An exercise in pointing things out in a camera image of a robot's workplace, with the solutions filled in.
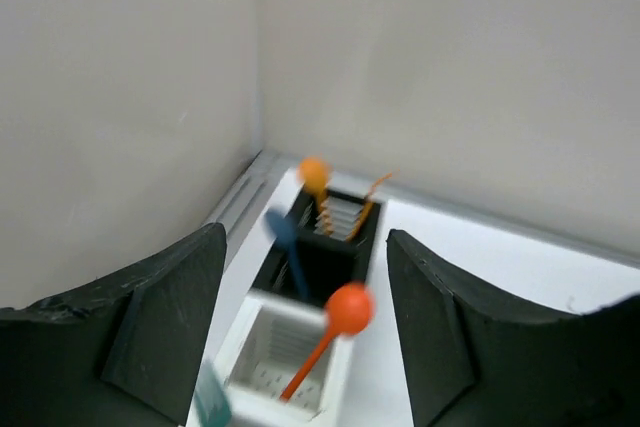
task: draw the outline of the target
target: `table surface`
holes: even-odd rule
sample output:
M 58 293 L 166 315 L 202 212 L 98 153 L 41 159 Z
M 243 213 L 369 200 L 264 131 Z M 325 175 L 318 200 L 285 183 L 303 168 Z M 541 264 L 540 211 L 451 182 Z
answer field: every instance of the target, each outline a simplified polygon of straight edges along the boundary
M 367 185 L 340 175 L 331 188 L 364 195 Z M 300 185 L 293 170 L 282 177 L 263 212 L 288 210 Z M 449 262 L 520 297 L 558 310 L 585 313 L 640 292 L 640 270 L 438 211 L 386 201 L 371 260 L 369 287 L 376 317 L 355 343 L 340 426 L 412 427 L 400 342 L 386 262 L 386 239 L 402 229 Z M 272 244 L 262 214 L 222 278 L 205 357 L 213 359 Z M 190 415 L 188 426 L 192 423 Z

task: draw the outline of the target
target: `spoon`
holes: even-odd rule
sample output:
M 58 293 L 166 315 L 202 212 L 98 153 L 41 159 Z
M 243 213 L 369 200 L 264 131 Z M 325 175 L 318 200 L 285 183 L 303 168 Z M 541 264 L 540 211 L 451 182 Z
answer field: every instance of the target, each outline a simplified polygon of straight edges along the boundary
M 324 306 L 327 330 L 309 358 L 284 389 L 281 400 L 289 400 L 331 342 L 339 335 L 352 337 L 362 332 L 373 318 L 374 301 L 364 284 L 350 282 L 336 290 Z
M 304 277 L 302 266 L 298 258 L 298 249 L 296 248 L 296 226 L 289 217 L 286 217 L 277 209 L 269 209 L 264 215 L 267 225 L 271 233 L 275 236 L 275 244 L 287 251 L 289 257 L 289 267 L 293 282 L 296 284 L 298 295 L 302 300 L 309 299 L 309 286 Z
M 326 235 L 333 233 L 331 214 L 325 208 L 330 170 L 318 157 L 307 157 L 298 166 L 298 179 L 302 182 L 302 190 L 313 196 Z

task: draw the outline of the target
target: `white basket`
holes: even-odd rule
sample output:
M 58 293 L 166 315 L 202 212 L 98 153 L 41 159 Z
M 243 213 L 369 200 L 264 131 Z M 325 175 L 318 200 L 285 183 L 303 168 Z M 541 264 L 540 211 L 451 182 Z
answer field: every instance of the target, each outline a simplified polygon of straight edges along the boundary
M 215 359 L 234 426 L 336 425 L 353 341 L 336 339 L 289 402 L 280 394 L 325 331 L 324 313 L 250 291 Z

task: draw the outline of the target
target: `blue spoon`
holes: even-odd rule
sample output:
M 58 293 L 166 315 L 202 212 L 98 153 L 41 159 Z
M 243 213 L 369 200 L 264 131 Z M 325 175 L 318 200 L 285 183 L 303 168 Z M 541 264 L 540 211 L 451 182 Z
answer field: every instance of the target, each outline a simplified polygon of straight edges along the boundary
M 298 294 L 300 294 L 302 300 L 307 300 L 309 298 L 309 286 L 304 278 L 302 266 L 298 259 L 298 251 L 296 249 L 296 226 L 291 219 L 286 217 L 277 209 L 267 210 L 264 217 L 269 229 L 276 237 L 275 244 L 287 251 L 291 274 L 293 275 L 293 281 L 298 289 Z

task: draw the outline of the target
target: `wall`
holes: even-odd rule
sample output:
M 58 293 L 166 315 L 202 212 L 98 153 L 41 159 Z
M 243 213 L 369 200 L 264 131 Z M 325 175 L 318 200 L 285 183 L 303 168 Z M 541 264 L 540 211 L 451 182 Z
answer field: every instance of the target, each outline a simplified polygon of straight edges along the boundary
M 197 228 L 255 153 L 255 0 L 0 0 L 0 307 Z
M 260 0 L 271 148 L 640 255 L 640 0 Z

